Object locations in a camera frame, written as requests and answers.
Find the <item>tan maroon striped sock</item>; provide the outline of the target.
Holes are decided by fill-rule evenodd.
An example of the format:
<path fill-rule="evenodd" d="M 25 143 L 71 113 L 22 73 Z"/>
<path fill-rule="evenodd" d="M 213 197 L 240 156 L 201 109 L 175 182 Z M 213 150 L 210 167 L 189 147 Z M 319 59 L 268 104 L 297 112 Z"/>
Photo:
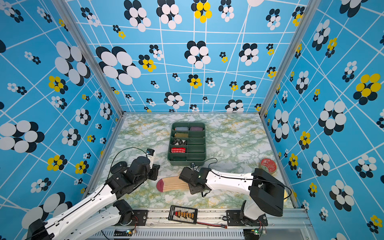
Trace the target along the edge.
<path fill-rule="evenodd" d="M 189 190 L 189 185 L 180 180 L 178 176 L 175 176 L 160 179 L 156 184 L 156 188 L 159 192 L 164 193 L 174 190 L 186 191 Z"/>

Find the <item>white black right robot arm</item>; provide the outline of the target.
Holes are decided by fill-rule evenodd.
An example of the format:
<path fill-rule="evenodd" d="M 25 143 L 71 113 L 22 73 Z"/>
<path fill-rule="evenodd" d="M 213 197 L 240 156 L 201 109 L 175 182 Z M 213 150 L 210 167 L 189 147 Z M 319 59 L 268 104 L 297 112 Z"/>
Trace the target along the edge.
<path fill-rule="evenodd" d="M 179 179 L 189 185 L 192 195 L 214 190 L 241 193 L 250 197 L 242 204 L 240 218 L 247 221 L 262 220 L 268 214 L 282 217 L 284 211 L 285 185 L 263 169 L 252 173 L 224 173 L 211 168 L 195 171 L 183 168 Z"/>

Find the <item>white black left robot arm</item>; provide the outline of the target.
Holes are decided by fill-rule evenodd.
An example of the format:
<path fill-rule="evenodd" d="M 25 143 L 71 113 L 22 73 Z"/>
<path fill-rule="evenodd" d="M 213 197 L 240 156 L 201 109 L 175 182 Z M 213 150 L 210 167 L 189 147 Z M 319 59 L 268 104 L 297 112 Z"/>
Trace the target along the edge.
<path fill-rule="evenodd" d="M 152 156 L 137 157 L 130 165 L 116 163 L 111 176 L 88 197 L 56 217 L 30 224 L 27 239 L 85 240 L 109 226 L 136 224 L 132 207 L 122 197 L 147 180 L 157 180 L 159 169 Z"/>

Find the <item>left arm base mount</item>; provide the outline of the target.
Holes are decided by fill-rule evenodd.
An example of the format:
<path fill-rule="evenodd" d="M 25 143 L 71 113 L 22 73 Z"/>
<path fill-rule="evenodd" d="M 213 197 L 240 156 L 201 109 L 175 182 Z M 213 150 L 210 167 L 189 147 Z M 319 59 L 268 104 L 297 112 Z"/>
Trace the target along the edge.
<path fill-rule="evenodd" d="M 126 215 L 123 222 L 118 222 L 114 226 L 145 226 L 148 219 L 148 210 L 133 210 L 131 214 Z"/>

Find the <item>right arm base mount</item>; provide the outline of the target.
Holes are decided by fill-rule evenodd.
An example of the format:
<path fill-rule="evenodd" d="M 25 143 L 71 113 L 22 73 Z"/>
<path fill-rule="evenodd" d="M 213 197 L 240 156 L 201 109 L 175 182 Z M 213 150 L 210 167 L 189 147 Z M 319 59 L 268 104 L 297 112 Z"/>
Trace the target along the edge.
<path fill-rule="evenodd" d="M 266 227 L 268 220 L 266 215 L 261 215 L 258 219 L 252 220 L 246 217 L 240 210 L 227 210 L 222 217 L 223 221 L 227 222 L 228 226 L 232 227 Z"/>

